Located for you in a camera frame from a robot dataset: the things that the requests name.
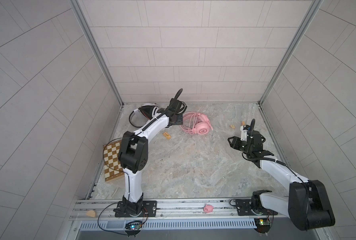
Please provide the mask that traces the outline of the pink headphones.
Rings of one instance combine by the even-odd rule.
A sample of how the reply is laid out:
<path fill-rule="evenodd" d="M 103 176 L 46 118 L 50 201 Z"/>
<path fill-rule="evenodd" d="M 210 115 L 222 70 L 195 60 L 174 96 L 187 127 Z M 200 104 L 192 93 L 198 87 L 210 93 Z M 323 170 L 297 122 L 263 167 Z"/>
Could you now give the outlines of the pink headphones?
<path fill-rule="evenodd" d="M 190 135 L 206 135 L 213 130 L 207 115 L 198 112 L 184 114 L 180 128 Z"/>

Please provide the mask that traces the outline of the black white headphones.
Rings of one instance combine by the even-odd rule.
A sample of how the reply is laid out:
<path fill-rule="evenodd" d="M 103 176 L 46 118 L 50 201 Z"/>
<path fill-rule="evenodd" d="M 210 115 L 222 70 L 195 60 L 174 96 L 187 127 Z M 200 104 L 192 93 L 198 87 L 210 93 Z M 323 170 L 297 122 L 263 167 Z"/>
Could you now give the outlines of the black white headphones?
<path fill-rule="evenodd" d="M 135 128 L 141 128 L 141 126 L 136 126 L 135 124 L 132 123 L 132 117 L 136 114 L 136 113 L 141 113 L 144 117 L 146 117 L 148 120 L 151 120 L 152 118 L 154 118 L 157 113 L 158 113 L 158 110 L 159 110 L 159 106 L 154 103 L 154 104 L 151 104 L 151 103 L 146 103 L 146 104 L 143 104 L 141 107 L 133 110 L 131 112 L 131 114 L 129 115 L 129 123 L 135 127 Z"/>

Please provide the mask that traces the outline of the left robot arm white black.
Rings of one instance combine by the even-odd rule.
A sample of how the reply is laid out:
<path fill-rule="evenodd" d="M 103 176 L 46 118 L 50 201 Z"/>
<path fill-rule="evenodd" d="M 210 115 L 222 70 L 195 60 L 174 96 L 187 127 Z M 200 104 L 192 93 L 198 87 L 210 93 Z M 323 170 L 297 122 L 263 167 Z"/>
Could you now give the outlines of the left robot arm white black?
<path fill-rule="evenodd" d="M 126 175 L 126 191 L 119 209 L 133 217 L 143 210 L 142 170 L 149 158 L 149 142 L 162 130 L 183 124 L 183 114 L 157 113 L 154 118 L 134 132 L 125 132 L 118 160 Z"/>

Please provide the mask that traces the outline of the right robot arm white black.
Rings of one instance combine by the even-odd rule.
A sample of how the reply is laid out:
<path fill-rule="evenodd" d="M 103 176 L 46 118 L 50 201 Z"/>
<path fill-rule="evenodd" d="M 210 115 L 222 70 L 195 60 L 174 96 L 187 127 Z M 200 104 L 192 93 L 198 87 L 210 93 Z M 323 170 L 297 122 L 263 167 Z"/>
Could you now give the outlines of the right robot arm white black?
<path fill-rule="evenodd" d="M 227 141 L 231 148 L 242 152 L 245 160 L 269 173 L 288 191 L 285 197 L 277 196 L 270 190 L 253 192 L 250 209 L 255 215 L 277 212 L 290 218 L 301 231 L 335 225 L 335 216 L 324 184 L 296 173 L 272 152 L 264 150 L 266 139 L 260 132 L 242 130 L 241 137 L 230 137 Z"/>

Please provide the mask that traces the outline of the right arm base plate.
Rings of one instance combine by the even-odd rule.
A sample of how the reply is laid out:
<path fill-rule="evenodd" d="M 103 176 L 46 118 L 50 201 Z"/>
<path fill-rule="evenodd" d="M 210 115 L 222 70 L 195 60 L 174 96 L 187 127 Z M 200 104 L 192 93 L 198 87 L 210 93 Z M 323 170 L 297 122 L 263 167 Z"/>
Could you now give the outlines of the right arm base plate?
<path fill-rule="evenodd" d="M 277 212 L 263 208 L 261 205 L 255 206 L 250 199 L 233 199 L 229 201 L 235 207 L 239 216 L 268 216 L 278 215 Z"/>

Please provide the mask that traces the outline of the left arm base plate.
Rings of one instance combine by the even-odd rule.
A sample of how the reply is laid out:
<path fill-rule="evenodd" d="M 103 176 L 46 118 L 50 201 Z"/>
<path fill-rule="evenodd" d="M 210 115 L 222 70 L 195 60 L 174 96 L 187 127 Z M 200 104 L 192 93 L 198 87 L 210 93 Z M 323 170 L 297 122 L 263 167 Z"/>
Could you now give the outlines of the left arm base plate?
<path fill-rule="evenodd" d="M 129 201 L 120 201 L 114 209 L 116 218 L 136 218 L 148 215 L 155 217 L 157 211 L 157 201 L 143 201 L 142 204 L 134 204 Z"/>

